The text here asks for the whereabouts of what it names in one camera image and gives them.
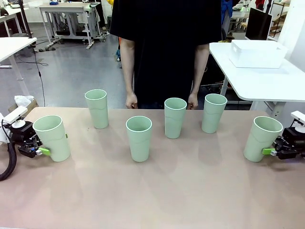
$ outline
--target white tissue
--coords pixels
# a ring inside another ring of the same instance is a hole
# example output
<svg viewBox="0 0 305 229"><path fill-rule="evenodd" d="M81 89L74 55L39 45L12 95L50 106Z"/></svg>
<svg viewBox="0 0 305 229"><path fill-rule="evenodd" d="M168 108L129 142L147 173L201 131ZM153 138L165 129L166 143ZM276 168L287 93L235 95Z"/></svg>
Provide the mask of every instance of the white tissue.
<svg viewBox="0 0 305 229"><path fill-rule="evenodd" d="M31 102L33 102L34 96L23 96L23 95L16 95L15 102L17 106L25 106L27 107Z"/></svg>

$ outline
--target black t-shirt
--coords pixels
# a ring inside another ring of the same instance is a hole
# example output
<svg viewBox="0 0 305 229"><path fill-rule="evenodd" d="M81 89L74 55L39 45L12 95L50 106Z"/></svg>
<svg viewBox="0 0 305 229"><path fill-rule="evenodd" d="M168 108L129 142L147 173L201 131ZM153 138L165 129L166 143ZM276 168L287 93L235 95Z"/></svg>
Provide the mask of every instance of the black t-shirt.
<svg viewBox="0 0 305 229"><path fill-rule="evenodd" d="M196 46L221 39L221 1L114 0L110 33L135 41L139 103L187 101Z"/></svg>

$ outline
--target brown tabletop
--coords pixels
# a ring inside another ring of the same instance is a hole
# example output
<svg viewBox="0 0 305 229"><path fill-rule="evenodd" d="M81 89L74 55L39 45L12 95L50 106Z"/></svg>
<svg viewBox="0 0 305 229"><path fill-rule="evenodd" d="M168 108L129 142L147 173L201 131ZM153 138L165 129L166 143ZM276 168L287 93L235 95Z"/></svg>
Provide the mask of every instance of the brown tabletop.
<svg viewBox="0 0 305 229"><path fill-rule="evenodd" d="M93 128L88 109L35 108L27 117L63 118L71 157L19 156L0 183L0 227L28 229L304 229L305 163L243 149L257 111L225 111L216 134L187 111L181 137L164 135L164 111L110 110ZM152 120L149 159L132 160L125 122ZM0 146L0 169L7 159Z"/></svg>

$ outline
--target black shirt sleeve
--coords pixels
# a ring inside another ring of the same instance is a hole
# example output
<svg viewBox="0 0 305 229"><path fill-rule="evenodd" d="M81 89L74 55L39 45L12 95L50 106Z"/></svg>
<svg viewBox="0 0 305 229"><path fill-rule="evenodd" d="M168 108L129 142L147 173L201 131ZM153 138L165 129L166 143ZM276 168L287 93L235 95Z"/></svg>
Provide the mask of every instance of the black shirt sleeve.
<svg viewBox="0 0 305 229"><path fill-rule="evenodd" d="M221 1L206 0L196 22L196 45L221 40Z"/></svg>
<svg viewBox="0 0 305 229"><path fill-rule="evenodd" d="M136 28L135 0L114 0L110 33L134 41Z"/></svg>

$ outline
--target cup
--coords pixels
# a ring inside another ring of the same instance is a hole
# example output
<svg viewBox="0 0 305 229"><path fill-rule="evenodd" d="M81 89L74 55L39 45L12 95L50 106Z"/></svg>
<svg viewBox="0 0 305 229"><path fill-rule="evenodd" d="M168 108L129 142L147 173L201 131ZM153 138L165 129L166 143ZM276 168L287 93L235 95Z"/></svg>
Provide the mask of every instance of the cup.
<svg viewBox="0 0 305 229"><path fill-rule="evenodd" d="M103 129L108 126L107 93L101 89L94 89L85 94L95 128Z"/></svg>
<svg viewBox="0 0 305 229"><path fill-rule="evenodd" d="M283 130L283 125L270 117L259 116L253 121L252 128L244 149L244 157L252 162L263 159L264 148L270 148Z"/></svg>
<svg viewBox="0 0 305 229"><path fill-rule="evenodd" d="M205 97L201 124L201 129L204 132L208 134L216 132L227 102L226 97L220 94L208 94Z"/></svg>
<svg viewBox="0 0 305 229"><path fill-rule="evenodd" d="M168 138L178 138L181 133L187 103L183 99L169 98L165 100L165 135Z"/></svg>
<svg viewBox="0 0 305 229"><path fill-rule="evenodd" d="M152 125L152 121L144 116L135 116L126 122L130 152L132 159L136 162L148 159Z"/></svg>
<svg viewBox="0 0 305 229"><path fill-rule="evenodd" d="M61 117L48 115L39 118L34 122L33 129L44 147L50 150L53 161L61 162L70 156L70 147Z"/></svg>

